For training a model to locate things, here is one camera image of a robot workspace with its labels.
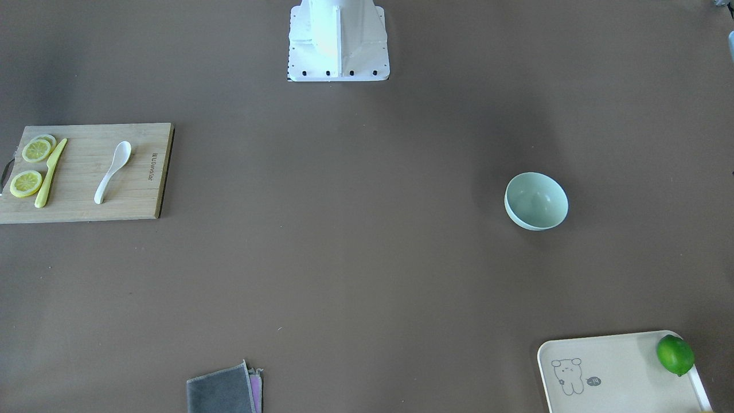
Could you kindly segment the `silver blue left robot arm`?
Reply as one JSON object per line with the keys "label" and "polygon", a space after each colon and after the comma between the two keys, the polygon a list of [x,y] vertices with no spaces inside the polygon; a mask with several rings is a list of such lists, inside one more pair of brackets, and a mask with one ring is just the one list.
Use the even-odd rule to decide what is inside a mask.
{"label": "silver blue left robot arm", "polygon": [[734,60],[734,31],[731,31],[731,33],[727,37],[727,44],[729,48],[729,52],[731,53],[731,59]]}

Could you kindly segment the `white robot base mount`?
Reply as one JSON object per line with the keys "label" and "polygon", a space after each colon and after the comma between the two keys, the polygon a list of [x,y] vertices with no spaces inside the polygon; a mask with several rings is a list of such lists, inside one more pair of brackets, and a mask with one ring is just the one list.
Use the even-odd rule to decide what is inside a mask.
{"label": "white robot base mount", "polygon": [[385,10],[372,1],[302,1],[290,10],[291,82],[385,81]]}

